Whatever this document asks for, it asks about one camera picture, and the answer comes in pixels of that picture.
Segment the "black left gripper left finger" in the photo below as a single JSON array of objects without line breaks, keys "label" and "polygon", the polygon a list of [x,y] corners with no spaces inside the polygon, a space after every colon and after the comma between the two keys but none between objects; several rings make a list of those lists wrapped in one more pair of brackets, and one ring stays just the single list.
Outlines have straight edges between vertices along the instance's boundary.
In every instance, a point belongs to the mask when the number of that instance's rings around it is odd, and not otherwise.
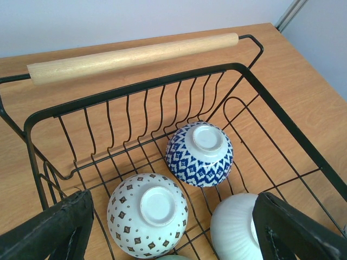
[{"label": "black left gripper left finger", "polygon": [[1,235],[1,259],[84,259],[94,221],[90,191],[77,191]]}]

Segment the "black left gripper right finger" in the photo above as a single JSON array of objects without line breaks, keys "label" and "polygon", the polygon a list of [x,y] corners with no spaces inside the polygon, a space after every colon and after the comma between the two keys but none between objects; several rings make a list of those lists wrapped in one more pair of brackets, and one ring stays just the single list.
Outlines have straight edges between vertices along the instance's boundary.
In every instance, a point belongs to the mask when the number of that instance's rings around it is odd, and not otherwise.
[{"label": "black left gripper right finger", "polygon": [[263,259],[346,259],[346,239],[270,192],[252,212]]}]

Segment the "white ceramic bowl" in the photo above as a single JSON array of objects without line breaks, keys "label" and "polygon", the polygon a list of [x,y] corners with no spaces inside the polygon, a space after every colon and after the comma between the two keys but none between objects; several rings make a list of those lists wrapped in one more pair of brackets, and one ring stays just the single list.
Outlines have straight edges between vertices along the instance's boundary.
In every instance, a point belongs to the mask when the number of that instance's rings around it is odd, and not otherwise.
[{"label": "white ceramic bowl", "polygon": [[252,216],[257,197],[232,195],[214,210],[210,233],[219,259],[263,259]]}]

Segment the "white bowl brown diamonds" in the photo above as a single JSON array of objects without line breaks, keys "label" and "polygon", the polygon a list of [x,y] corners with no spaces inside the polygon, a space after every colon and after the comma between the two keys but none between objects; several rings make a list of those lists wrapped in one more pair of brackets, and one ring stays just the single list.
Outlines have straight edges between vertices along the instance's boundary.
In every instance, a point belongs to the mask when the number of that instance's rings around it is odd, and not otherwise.
[{"label": "white bowl brown diamonds", "polygon": [[150,259],[171,251],[188,225],[188,203],[170,178],[135,174],[113,191],[107,206],[110,234],[122,251]]}]

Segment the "pale green bowl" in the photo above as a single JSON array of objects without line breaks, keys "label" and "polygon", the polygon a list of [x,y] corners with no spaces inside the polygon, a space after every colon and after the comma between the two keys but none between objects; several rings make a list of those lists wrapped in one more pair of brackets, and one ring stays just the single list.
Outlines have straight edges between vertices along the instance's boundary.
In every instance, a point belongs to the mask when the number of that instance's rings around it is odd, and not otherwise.
[{"label": "pale green bowl", "polygon": [[190,260],[189,258],[181,255],[165,255],[156,260]]}]

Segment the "blue patterned bowl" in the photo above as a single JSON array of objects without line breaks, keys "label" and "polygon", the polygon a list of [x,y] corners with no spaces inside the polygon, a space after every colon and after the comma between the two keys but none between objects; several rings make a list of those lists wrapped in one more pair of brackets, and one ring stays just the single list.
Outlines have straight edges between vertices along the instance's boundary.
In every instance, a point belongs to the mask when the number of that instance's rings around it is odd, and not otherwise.
[{"label": "blue patterned bowl", "polygon": [[233,145],[219,127],[205,122],[188,123],[170,138],[165,158],[171,173],[196,187],[212,187],[229,176]]}]

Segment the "black wire dish rack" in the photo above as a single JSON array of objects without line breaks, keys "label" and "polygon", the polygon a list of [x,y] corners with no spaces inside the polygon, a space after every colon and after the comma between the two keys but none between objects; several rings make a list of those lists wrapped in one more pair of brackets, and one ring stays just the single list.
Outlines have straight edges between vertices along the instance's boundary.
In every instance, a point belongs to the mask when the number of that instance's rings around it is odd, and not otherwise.
[{"label": "black wire dish rack", "polygon": [[319,208],[314,219],[344,235],[316,188],[330,185],[336,172],[282,112],[270,93],[231,68],[148,80],[123,87],[115,81],[105,93],[69,99],[56,113],[43,111],[32,128],[31,175],[45,206],[58,203],[72,189],[90,190],[95,223],[86,259],[129,259],[106,227],[106,199],[122,180],[146,171],[172,177],[165,160],[169,139],[180,127],[209,122],[231,139],[234,162],[228,178],[215,187],[192,187],[178,180],[188,202],[189,219],[173,248],[191,259],[217,259],[209,221],[218,202],[239,192],[273,192],[291,203],[298,189]]}]

